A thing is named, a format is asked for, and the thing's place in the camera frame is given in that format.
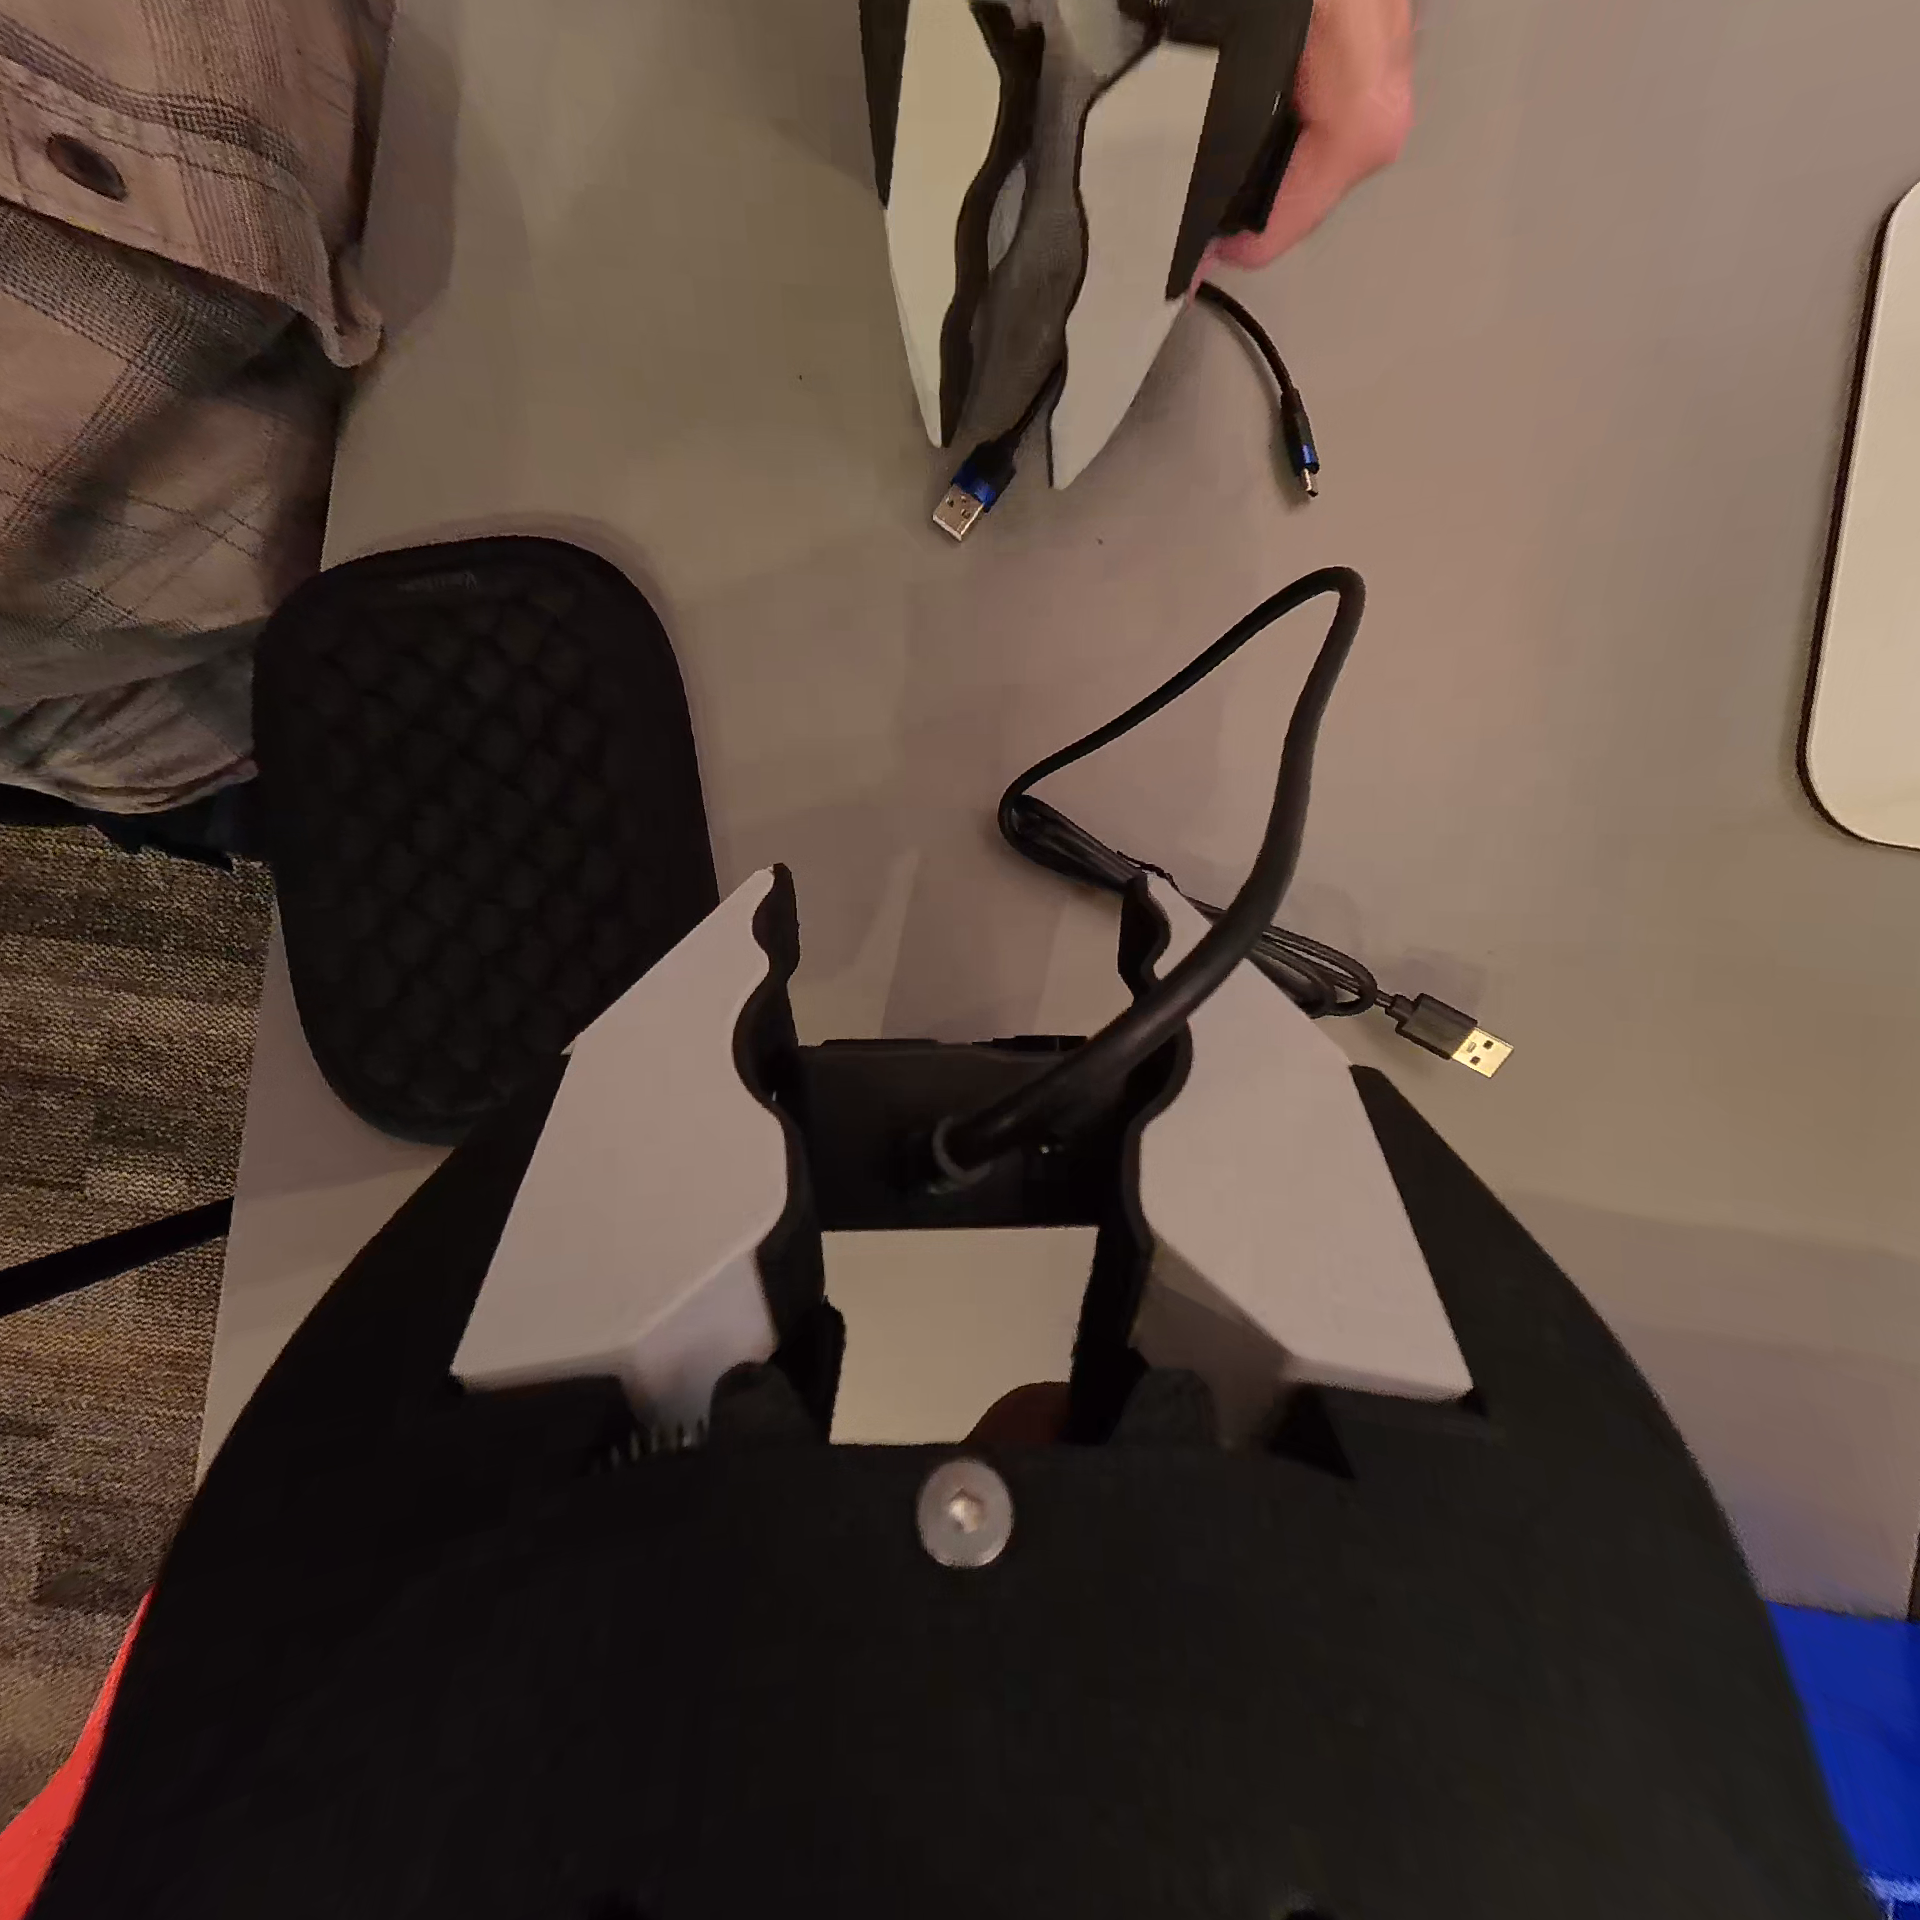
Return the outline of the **black wrist rest pad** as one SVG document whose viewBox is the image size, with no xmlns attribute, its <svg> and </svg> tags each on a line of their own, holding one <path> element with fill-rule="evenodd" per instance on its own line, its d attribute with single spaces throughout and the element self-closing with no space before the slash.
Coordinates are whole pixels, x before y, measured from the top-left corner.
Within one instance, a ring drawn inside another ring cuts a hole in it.
<svg viewBox="0 0 1920 1920">
<path fill-rule="evenodd" d="M 459 1142 L 720 899 L 676 653 L 578 543 L 296 587 L 255 642 L 254 760 L 304 1039 L 384 1135 Z"/>
</svg>

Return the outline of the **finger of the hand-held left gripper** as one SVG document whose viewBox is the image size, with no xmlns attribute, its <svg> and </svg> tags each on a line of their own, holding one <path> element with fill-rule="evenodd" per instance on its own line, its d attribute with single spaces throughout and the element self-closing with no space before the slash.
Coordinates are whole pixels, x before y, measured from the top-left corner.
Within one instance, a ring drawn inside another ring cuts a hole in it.
<svg viewBox="0 0 1920 1920">
<path fill-rule="evenodd" d="M 1015 5 L 866 3 L 862 72 L 903 355 L 927 442 L 973 387 L 995 220 L 1037 117 L 1037 20 Z"/>
<path fill-rule="evenodd" d="M 1101 5 L 1119 60 L 1072 119 L 1076 282 L 1047 480 L 1072 487 L 1156 364 L 1216 239 L 1262 229 L 1298 138 L 1310 3 Z"/>
</svg>

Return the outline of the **black usb hub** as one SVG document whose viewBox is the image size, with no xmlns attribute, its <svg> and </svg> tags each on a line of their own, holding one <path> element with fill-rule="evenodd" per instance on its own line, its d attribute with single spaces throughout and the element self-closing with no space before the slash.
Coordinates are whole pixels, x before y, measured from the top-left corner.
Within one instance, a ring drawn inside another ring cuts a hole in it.
<svg viewBox="0 0 1920 1920">
<path fill-rule="evenodd" d="M 1043 1078 L 1079 1037 L 980 1043 L 832 1039 L 799 1048 L 792 1115 L 823 1231 L 1079 1229 L 1104 1218 L 1119 1140 L 1165 1080 L 1142 1068 L 1037 1144 L 971 1183 L 936 1175 L 940 1120 L 971 1115 Z"/>
</svg>

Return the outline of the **orange plastic object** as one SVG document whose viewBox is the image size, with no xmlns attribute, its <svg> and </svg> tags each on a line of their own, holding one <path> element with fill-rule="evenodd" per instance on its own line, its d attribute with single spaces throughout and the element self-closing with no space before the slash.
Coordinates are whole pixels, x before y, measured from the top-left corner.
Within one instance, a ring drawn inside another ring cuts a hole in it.
<svg viewBox="0 0 1920 1920">
<path fill-rule="evenodd" d="M 2 1916 L 24 1917 L 63 1845 L 104 1741 L 104 1725 L 122 1687 L 127 1654 L 146 1621 L 152 1592 L 146 1590 L 127 1622 L 127 1631 L 111 1658 L 111 1667 L 96 1693 L 68 1755 L 53 1771 L 34 1798 L 19 1811 L 2 1831 Z"/>
</svg>

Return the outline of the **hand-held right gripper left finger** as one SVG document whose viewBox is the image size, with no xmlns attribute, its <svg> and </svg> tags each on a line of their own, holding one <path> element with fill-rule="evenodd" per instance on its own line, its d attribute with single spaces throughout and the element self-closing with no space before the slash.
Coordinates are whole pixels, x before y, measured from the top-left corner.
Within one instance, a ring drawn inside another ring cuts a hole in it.
<svg viewBox="0 0 1920 1920">
<path fill-rule="evenodd" d="M 789 1110 L 799 1045 L 789 868 L 743 880 L 567 1048 L 452 1373 L 502 1390 L 616 1380 L 708 1411 L 824 1295 Z"/>
</svg>

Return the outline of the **blue plastic bin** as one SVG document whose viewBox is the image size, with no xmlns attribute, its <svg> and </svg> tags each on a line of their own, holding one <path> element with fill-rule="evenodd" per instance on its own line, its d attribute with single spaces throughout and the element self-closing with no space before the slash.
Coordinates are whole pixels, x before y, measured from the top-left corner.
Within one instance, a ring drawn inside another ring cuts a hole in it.
<svg viewBox="0 0 1920 1920">
<path fill-rule="evenodd" d="M 1918 1916 L 1918 1622 L 1767 1605 L 1867 1890 Z"/>
</svg>

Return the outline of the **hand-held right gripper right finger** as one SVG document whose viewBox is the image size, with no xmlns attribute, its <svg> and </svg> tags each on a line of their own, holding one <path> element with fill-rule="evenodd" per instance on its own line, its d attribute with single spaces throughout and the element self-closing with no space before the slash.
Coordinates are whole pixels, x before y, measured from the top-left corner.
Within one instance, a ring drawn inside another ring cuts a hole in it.
<svg viewBox="0 0 1920 1920">
<path fill-rule="evenodd" d="M 1142 1368 L 1197 1375 L 1216 1414 L 1471 1392 L 1347 1055 L 1253 958 L 1122 1092 L 1082 1411 L 1116 1414 Z"/>
</svg>

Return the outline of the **person's left hand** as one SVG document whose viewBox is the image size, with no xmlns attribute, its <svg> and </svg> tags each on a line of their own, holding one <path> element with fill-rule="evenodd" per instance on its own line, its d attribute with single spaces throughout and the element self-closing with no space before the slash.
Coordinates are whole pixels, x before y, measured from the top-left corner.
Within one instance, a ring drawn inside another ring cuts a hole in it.
<svg viewBox="0 0 1920 1920">
<path fill-rule="evenodd" d="M 1264 226 L 1214 239 L 1205 270 L 1271 264 L 1403 154 L 1418 13 L 1412 3 L 1312 5 L 1292 93 L 1298 134 L 1280 190 Z"/>
</svg>

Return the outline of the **white stand base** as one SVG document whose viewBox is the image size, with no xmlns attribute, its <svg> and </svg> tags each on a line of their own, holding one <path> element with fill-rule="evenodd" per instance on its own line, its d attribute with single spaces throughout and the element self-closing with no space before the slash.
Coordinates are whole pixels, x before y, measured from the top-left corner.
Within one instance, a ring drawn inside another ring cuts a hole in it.
<svg viewBox="0 0 1920 1920">
<path fill-rule="evenodd" d="M 1918 851 L 1918 187 L 1867 274 L 1797 764 L 1839 832 Z"/>
</svg>

